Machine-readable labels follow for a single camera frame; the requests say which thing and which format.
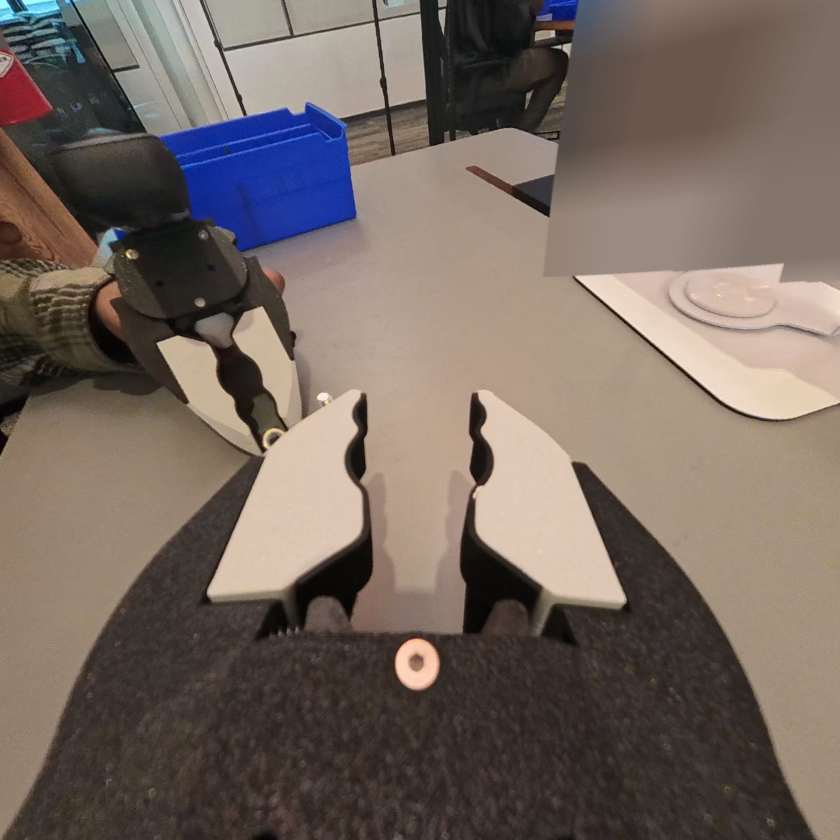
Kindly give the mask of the black stand pole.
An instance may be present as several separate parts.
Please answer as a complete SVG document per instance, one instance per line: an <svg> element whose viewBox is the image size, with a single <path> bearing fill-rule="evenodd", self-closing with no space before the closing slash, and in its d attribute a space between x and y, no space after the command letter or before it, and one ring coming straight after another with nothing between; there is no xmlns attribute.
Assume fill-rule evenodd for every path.
<svg viewBox="0 0 840 840"><path fill-rule="evenodd" d="M419 2L429 146L455 139L447 15L448 2Z"/></svg>

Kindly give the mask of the blue plastic bin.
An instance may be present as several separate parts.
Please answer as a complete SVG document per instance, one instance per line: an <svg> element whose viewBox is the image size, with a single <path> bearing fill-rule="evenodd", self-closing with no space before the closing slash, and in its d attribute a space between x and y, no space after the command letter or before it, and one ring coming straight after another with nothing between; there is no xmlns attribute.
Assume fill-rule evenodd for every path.
<svg viewBox="0 0 840 840"><path fill-rule="evenodd" d="M185 175L192 215L231 231L242 250L356 216L346 125L307 102L162 140Z"/></svg>

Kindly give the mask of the wooden post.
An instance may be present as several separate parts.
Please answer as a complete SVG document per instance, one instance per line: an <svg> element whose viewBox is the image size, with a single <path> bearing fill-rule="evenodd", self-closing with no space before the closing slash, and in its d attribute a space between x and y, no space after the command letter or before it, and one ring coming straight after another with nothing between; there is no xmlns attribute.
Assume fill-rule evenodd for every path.
<svg viewBox="0 0 840 840"><path fill-rule="evenodd" d="M89 266L98 247L4 131L1 259Z"/></svg>

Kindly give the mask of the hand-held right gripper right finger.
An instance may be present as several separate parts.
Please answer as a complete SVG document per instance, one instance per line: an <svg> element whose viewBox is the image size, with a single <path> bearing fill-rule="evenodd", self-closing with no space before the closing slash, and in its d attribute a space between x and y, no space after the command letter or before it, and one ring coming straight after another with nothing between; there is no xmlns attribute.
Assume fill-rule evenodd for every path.
<svg viewBox="0 0 840 840"><path fill-rule="evenodd" d="M569 611L622 615L627 594L572 457L489 390L470 397L469 438L464 633L479 634L508 601L522 606L532 636L561 635Z"/></svg>

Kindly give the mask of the white base pad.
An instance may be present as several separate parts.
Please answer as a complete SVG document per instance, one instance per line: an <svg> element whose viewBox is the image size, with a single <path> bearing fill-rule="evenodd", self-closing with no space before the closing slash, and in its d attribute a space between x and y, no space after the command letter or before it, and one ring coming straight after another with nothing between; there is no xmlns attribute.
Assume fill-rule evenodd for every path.
<svg viewBox="0 0 840 840"><path fill-rule="evenodd" d="M727 268L771 281L783 265ZM574 278L721 404L765 421L789 421L839 404L839 338L792 329L739 332L688 318L668 288L686 271ZM799 280L821 282L816 280ZM838 289L838 280L823 282Z"/></svg>

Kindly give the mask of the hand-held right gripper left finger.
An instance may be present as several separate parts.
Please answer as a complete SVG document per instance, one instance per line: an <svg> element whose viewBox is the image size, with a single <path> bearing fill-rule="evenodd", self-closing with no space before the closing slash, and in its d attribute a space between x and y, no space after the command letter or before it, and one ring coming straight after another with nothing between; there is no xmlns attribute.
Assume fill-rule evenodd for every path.
<svg viewBox="0 0 840 840"><path fill-rule="evenodd" d="M350 389L268 447L206 589L210 603L270 602L288 631L352 633L373 571L367 408Z"/></svg>

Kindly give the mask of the black desk mat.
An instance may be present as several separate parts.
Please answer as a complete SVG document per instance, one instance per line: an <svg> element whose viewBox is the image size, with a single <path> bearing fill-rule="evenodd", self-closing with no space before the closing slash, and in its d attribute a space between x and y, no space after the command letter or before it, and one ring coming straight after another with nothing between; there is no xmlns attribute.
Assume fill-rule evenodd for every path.
<svg viewBox="0 0 840 840"><path fill-rule="evenodd" d="M511 194L520 202L549 217L553 196L554 175L545 175L511 187Z"/></svg>

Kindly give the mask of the person's left hand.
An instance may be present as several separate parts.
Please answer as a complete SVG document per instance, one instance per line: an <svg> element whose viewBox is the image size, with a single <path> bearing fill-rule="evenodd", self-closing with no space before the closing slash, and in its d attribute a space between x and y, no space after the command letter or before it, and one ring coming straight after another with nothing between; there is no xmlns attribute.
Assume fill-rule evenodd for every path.
<svg viewBox="0 0 840 840"><path fill-rule="evenodd" d="M91 335L99 350L110 361L138 367L138 361L126 343L114 302L121 298L115 279L107 280L92 296L88 308Z"/></svg>

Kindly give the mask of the clear tablet stand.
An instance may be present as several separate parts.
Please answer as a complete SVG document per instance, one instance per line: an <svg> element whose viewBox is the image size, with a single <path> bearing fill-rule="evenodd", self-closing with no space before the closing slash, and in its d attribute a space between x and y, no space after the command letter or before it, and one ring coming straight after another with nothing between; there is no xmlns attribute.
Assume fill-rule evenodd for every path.
<svg viewBox="0 0 840 840"><path fill-rule="evenodd" d="M678 274L670 303L688 318L739 332L792 329L821 338L839 331L839 291L822 282L771 281L740 269Z"/></svg>

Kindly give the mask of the red sign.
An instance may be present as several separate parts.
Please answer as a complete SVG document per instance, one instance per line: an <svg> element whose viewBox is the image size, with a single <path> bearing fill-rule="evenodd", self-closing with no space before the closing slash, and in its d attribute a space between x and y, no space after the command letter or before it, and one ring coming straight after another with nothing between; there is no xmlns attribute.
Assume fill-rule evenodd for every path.
<svg viewBox="0 0 840 840"><path fill-rule="evenodd" d="M44 118L51 105L1 34L1 128Z"/></svg>

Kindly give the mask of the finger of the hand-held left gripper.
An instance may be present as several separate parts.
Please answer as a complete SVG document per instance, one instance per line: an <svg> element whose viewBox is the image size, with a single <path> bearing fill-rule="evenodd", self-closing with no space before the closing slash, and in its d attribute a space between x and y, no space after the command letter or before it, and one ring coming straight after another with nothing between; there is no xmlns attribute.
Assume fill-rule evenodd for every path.
<svg viewBox="0 0 840 840"><path fill-rule="evenodd" d="M233 339L237 394L256 434L286 432L302 419L297 363L264 308L246 311Z"/></svg>
<svg viewBox="0 0 840 840"><path fill-rule="evenodd" d="M262 455L265 431L277 425L277 407L234 332L233 324L204 324L197 336L176 334L156 349L191 411L230 444Z"/></svg>

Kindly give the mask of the person's left forearm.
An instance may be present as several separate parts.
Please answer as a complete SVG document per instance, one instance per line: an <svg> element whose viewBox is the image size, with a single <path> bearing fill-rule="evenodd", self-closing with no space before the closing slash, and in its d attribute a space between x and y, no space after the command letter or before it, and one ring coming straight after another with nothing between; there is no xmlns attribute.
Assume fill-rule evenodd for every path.
<svg viewBox="0 0 840 840"><path fill-rule="evenodd" d="M3 259L2 383L30 390L55 379L141 372L110 361L91 335L93 293L111 278L103 268Z"/></svg>

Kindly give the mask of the thin black tripod stand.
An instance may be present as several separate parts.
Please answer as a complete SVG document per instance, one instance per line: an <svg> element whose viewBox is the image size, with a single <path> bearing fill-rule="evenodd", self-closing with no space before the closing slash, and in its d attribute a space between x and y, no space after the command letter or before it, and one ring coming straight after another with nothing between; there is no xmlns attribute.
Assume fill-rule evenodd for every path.
<svg viewBox="0 0 840 840"><path fill-rule="evenodd" d="M391 103L389 98L389 90L387 85L387 77L386 77L386 70L385 70L385 61L384 61L384 50L383 50L383 43L382 43L382 30L381 30L381 21L379 15L379 3L378 1L371 1L371 8L372 8L372 18L373 18L373 25L374 25L374 36L375 36L375 43L376 43L376 51L377 51L377 58L379 62L379 69L380 69L380 88L381 94L383 99L383 107L384 107L384 115L385 115L385 126L387 131L387 139L388 139L388 147L390 150L391 157L396 156L396 145L395 145L395 137L393 132L393 124L392 124L392 109Z"/></svg>

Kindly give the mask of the black office chair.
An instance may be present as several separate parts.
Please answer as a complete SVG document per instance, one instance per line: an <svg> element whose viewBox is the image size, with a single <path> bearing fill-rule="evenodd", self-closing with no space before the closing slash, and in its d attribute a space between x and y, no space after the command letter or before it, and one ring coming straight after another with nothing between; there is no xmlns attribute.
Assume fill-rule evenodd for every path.
<svg viewBox="0 0 840 840"><path fill-rule="evenodd" d="M449 1L442 31L444 124L448 138L515 122L525 95L507 89L514 58L530 47L528 2Z"/></svg>

